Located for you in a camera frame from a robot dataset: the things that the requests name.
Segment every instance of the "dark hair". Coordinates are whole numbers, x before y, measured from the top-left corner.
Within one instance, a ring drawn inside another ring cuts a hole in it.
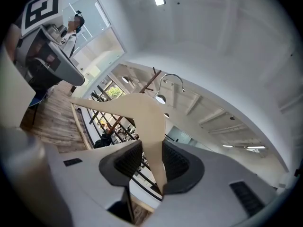
[[[85,20],[84,20],[84,18],[83,18],[83,16],[82,16],[82,14],[81,14],[80,11],[77,11],[77,14],[75,15],[75,19],[76,19],[76,17],[80,19],[80,24],[79,24],[79,26],[76,28],[76,34],[77,34],[77,33],[80,32],[81,27],[82,27],[82,26],[84,25],[84,23],[85,23]]]

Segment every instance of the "person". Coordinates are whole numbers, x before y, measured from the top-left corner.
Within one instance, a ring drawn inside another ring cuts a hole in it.
[[[67,34],[61,40],[61,49],[69,58],[75,50],[76,34],[80,32],[84,22],[85,20],[80,11],[77,11],[75,17],[68,22]]]

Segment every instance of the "black vent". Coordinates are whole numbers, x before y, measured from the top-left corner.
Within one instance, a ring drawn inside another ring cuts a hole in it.
[[[255,193],[245,184],[245,182],[241,181],[237,183],[232,183],[230,184],[230,187],[250,217],[264,208],[264,204],[255,195]]]
[[[115,169],[131,178],[141,164],[142,146],[132,147],[114,161]]]
[[[168,181],[182,176],[189,169],[189,160],[168,145],[163,144],[162,160]]]
[[[80,163],[80,162],[82,162],[82,160],[79,158],[74,158],[74,159],[63,161],[65,166],[72,166],[72,165]]]

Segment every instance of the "tree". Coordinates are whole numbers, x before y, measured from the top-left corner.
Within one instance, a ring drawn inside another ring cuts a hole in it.
[[[111,99],[115,99],[122,93],[122,90],[118,86],[114,86],[107,90],[106,93]]]

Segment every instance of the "wooden floor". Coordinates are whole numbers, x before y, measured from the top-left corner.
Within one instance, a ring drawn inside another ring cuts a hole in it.
[[[55,145],[60,153],[86,150],[71,112],[69,101],[71,87],[71,84],[67,82],[60,82],[54,87],[50,97],[39,105],[34,125],[32,125],[33,109],[27,110],[21,123],[23,130],[34,134],[43,142]],[[87,139],[89,139],[83,125],[81,113],[79,111],[76,112],[81,127]],[[132,207],[136,225],[143,223],[151,214],[134,202]]]

